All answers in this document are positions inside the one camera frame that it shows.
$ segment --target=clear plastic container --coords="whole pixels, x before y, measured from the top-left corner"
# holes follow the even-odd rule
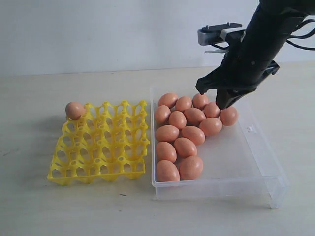
[[[197,147],[198,156],[204,163],[199,179],[158,182],[155,152],[157,125],[153,117],[159,98],[167,92],[194,96],[180,88],[178,91],[151,88],[152,185],[156,189],[156,198],[173,200],[267,193],[271,197],[270,208],[279,208],[289,189],[288,180],[249,104],[242,99],[234,105],[240,114],[238,123],[224,127],[220,134],[207,137]]]

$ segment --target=egg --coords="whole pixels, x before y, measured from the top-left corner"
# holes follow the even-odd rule
[[[179,167],[179,173],[183,180],[193,180],[201,176],[203,161],[198,156],[189,156],[184,159]]]
[[[177,94],[173,92],[169,92],[167,94],[164,94],[158,101],[158,105],[165,105],[169,108],[173,108],[177,102],[178,96]]]
[[[176,110],[180,112],[184,112],[191,106],[192,106],[192,100],[190,97],[187,97],[187,96],[181,97],[180,99],[178,99],[175,105]]]
[[[171,110],[168,106],[161,105],[158,108],[156,108],[154,112],[154,119],[157,123],[162,124],[167,122],[169,116],[171,114]]]
[[[156,130],[156,139],[159,142],[173,142],[178,138],[179,129],[173,125],[164,125]]]
[[[222,129],[222,122],[218,118],[206,118],[200,123],[199,128],[206,136],[216,135]]]
[[[188,138],[195,145],[201,145],[205,142],[206,136],[201,129],[195,126],[186,126],[181,132],[184,138]]]
[[[239,114],[235,107],[229,107],[221,111],[220,120],[223,125],[234,125],[238,120]]]
[[[205,114],[199,110],[198,108],[188,108],[184,111],[184,115],[186,116],[187,123],[198,126],[205,118]]]
[[[167,160],[174,163],[177,159],[175,148],[168,142],[159,142],[156,145],[156,152],[159,161]]]
[[[188,138],[180,137],[176,139],[174,142],[174,148],[177,154],[180,155],[182,158],[197,155],[196,145]]]
[[[193,107],[203,110],[209,103],[209,99],[206,95],[196,94],[192,99]]]
[[[169,116],[169,124],[182,129],[187,124],[186,117],[182,112],[174,111]]]
[[[160,182],[179,181],[180,175],[172,162],[161,160],[157,163],[157,179]]]
[[[210,102],[205,106],[203,112],[206,115],[206,118],[210,117],[218,118],[220,115],[220,108],[217,106],[215,102]]]
[[[65,113],[72,120],[77,120],[85,113],[85,108],[78,102],[70,102],[65,107]]]

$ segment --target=robotic arm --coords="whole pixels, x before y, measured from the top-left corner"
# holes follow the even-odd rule
[[[315,34],[315,28],[302,36],[293,32],[302,26],[315,22],[305,20],[315,15],[315,0],[260,0],[246,29],[241,24],[227,23],[205,26],[198,31],[198,42],[202,46],[211,45],[224,52],[221,65],[203,78],[198,79],[196,88],[200,94],[209,89],[217,89],[216,103],[222,110],[244,95],[256,90],[257,86],[270,74],[279,69],[274,57],[290,38],[308,38]],[[223,48],[217,43],[227,42]]]

